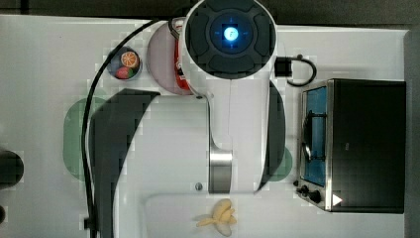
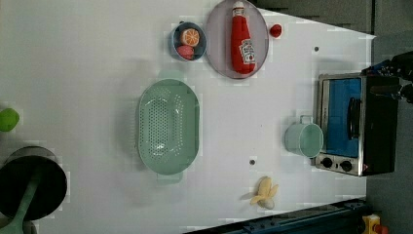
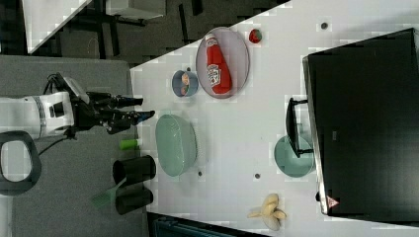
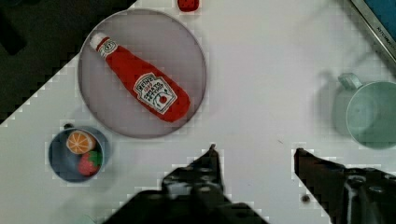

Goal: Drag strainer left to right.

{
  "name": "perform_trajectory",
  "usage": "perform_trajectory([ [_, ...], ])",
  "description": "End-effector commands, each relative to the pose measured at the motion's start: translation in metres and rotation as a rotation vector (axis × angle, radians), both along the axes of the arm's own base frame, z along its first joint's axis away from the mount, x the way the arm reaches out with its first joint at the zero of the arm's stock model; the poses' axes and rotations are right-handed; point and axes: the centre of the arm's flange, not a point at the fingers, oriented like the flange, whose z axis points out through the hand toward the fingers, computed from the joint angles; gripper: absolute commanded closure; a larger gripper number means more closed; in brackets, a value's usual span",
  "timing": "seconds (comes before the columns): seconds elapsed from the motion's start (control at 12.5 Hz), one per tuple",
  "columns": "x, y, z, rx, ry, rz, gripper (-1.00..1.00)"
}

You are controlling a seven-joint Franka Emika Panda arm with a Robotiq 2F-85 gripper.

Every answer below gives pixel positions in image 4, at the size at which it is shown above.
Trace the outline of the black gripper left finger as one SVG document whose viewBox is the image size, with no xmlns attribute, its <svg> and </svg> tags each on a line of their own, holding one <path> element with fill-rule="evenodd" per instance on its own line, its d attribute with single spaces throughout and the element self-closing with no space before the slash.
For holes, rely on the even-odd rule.
<svg viewBox="0 0 396 224">
<path fill-rule="evenodd" d="M 225 196 L 216 146 L 137 193 L 103 224 L 268 224 L 250 206 Z"/>
</svg>

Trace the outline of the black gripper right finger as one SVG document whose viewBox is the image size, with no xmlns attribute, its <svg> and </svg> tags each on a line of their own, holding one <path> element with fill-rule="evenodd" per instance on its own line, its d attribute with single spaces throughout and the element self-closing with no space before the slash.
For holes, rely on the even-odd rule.
<svg viewBox="0 0 396 224">
<path fill-rule="evenodd" d="M 298 148 L 294 173 L 332 224 L 396 224 L 395 176 L 375 168 L 347 168 Z"/>
</svg>

